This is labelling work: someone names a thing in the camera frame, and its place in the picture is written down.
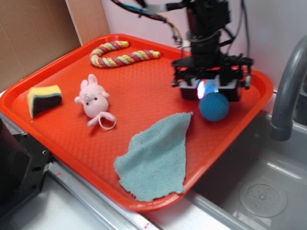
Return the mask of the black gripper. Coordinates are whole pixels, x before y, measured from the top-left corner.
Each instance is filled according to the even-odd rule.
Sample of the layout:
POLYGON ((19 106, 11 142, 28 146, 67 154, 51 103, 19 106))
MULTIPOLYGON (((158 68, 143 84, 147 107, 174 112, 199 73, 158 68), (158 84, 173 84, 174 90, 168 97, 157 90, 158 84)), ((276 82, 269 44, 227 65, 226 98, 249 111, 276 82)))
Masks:
POLYGON ((230 31, 226 32, 229 39, 220 42, 221 31, 211 35, 195 35, 187 32, 187 39, 191 46, 191 55, 174 60, 171 65, 175 68, 173 87, 180 87, 181 95, 186 100, 199 100, 204 96, 203 79, 217 80, 218 92, 223 94, 229 102, 239 102, 242 96, 242 87, 250 86, 250 80, 244 78, 243 66, 247 67, 248 75, 251 74, 253 59, 249 56, 230 56, 222 53, 220 48, 231 46, 235 36, 230 31))

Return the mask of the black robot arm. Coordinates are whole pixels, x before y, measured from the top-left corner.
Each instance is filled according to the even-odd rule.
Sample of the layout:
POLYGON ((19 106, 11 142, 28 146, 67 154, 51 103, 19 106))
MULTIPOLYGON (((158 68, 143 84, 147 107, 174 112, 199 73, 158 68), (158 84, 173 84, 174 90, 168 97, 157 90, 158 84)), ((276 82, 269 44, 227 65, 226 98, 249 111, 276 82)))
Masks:
POLYGON ((198 93, 203 80, 214 80, 216 91, 230 102, 238 102, 242 88, 250 88, 253 59, 249 54, 230 56, 221 51, 224 46, 230 47, 236 38, 226 27, 231 22, 228 1, 182 0, 150 5, 139 0, 138 6, 124 4, 119 0, 114 3, 139 17, 168 24, 173 31, 173 39, 180 46, 183 46, 183 39, 176 31, 175 25, 161 13, 186 10, 189 24, 187 41, 191 55, 182 56, 171 63, 175 69, 172 86, 180 88, 184 99, 200 99, 198 93))

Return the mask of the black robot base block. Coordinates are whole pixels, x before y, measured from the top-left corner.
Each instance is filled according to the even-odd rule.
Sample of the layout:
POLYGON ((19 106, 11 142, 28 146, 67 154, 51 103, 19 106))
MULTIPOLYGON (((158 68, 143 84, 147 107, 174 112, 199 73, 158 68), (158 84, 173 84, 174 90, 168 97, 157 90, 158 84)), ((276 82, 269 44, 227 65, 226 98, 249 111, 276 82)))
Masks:
POLYGON ((12 134, 0 122, 0 219, 21 208, 43 187, 50 151, 28 133, 12 134))

